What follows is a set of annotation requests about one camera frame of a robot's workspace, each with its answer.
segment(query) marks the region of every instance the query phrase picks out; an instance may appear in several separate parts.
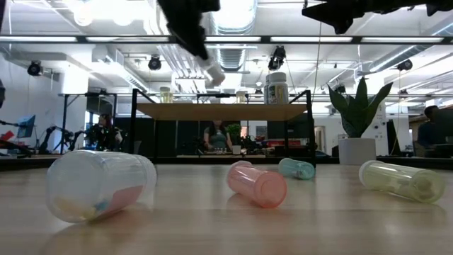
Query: computer screen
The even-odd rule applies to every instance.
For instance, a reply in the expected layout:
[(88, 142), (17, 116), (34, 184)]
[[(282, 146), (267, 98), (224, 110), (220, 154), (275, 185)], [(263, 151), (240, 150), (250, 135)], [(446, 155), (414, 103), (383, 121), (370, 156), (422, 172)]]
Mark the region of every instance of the computer screen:
[(19, 119), (19, 129), (17, 130), (17, 138), (29, 138), (33, 134), (33, 128), (35, 127), (36, 115), (28, 116)]
[(436, 131), (443, 137), (453, 137), (453, 109), (441, 109), (435, 112)]

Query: pink plastic bottle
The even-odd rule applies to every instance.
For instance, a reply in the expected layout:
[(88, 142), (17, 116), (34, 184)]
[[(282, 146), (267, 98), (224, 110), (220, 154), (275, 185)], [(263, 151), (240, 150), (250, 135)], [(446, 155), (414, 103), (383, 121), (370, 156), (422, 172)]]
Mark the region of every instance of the pink plastic bottle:
[(231, 165), (228, 186), (263, 208), (276, 208), (286, 197), (286, 181), (281, 174), (258, 169), (247, 161)]

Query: chair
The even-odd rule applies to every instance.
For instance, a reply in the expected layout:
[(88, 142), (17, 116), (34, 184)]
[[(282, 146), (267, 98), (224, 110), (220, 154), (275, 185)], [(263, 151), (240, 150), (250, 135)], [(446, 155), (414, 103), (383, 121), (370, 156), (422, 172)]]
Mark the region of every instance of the chair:
[(134, 142), (134, 154), (139, 154), (139, 149), (140, 145), (142, 144), (142, 141), (135, 141)]
[(413, 142), (413, 153), (416, 157), (425, 157), (426, 149), (417, 141)]

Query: potted plant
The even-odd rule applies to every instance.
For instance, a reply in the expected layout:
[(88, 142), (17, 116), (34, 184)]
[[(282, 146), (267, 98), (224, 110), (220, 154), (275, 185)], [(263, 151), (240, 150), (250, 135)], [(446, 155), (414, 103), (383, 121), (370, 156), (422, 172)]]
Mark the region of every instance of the potted plant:
[(241, 153), (241, 129), (242, 127), (239, 124), (231, 124), (226, 127), (233, 143), (233, 154), (236, 155)]
[(329, 87), (333, 107), (341, 114), (343, 129), (348, 139), (338, 141), (340, 164), (361, 165), (376, 159), (374, 138), (362, 138), (363, 133), (372, 123), (379, 104), (389, 95), (393, 83), (383, 86), (379, 92), (368, 98), (367, 82), (363, 77), (357, 88), (355, 98), (344, 97)]

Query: pink label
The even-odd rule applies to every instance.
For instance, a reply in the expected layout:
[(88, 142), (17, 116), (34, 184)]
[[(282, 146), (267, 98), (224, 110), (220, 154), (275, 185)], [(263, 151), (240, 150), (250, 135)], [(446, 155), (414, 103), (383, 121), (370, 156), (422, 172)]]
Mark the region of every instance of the pink label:
[(117, 191), (113, 194), (112, 200), (108, 205), (108, 208), (101, 215), (109, 215), (116, 213), (117, 211), (131, 205), (137, 201), (140, 194), (142, 193), (143, 186), (136, 186), (131, 188), (125, 188)]

